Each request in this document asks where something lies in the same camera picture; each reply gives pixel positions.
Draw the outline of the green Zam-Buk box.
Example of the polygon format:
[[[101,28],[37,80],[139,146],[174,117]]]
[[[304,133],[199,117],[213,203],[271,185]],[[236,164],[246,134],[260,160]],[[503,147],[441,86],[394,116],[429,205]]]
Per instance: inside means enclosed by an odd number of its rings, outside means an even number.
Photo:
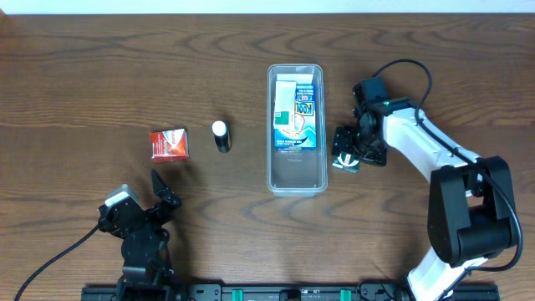
[[[352,154],[340,152],[334,159],[332,166],[356,174],[359,171],[360,161]]]

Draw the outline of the red white small box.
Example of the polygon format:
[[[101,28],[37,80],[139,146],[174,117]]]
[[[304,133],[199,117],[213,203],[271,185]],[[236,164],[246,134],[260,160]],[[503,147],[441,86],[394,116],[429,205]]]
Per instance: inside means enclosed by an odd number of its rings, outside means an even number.
[[[185,129],[150,133],[151,159],[154,162],[183,161],[190,158],[188,135]]]

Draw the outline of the blue Kool Fever box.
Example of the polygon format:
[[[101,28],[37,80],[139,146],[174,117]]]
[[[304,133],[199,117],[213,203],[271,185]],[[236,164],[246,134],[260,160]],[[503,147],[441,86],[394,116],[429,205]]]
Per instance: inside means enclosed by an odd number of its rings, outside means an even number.
[[[295,83],[294,130],[279,130],[273,125],[274,148],[314,150],[317,146],[315,87],[312,84]]]

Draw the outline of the black bottle white cap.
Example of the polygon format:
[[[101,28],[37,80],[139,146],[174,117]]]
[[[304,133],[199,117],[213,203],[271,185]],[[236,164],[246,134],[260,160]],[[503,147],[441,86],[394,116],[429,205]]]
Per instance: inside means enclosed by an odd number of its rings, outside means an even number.
[[[232,147],[232,141],[227,123],[222,120],[217,120],[212,124],[211,129],[217,149],[223,154],[229,152]]]

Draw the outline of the white green Panadol box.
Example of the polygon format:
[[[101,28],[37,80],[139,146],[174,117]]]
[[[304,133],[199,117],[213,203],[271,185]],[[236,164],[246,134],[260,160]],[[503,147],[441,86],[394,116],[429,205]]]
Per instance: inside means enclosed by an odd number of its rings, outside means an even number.
[[[294,130],[294,102],[297,84],[293,81],[277,81],[273,110],[273,125],[276,129]]]

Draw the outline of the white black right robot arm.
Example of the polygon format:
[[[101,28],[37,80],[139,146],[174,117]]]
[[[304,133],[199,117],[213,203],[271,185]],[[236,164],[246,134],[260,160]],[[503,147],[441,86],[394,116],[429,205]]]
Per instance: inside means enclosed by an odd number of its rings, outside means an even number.
[[[358,123],[340,126],[333,153],[385,166],[396,149],[429,182],[427,233],[431,247],[407,275],[399,299],[444,300],[486,261],[508,248],[522,250],[508,164],[482,158],[434,126],[408,98],[373,99],[354,109]]]

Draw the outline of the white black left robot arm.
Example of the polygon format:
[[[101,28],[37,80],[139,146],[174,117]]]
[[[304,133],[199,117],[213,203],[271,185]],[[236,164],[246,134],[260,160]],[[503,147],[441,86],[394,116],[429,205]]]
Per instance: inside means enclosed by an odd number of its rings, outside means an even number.
[[[171,235],[163,225],[174,218],[181,200],[151,172],[153,191],[160,200],[143,209],[139,197],[124,184],[112,191],[99,207],[98,228],[123,240],[123,276],[118,281],[118,300],[186,300],[186,290],[174,277],[168,243]]]

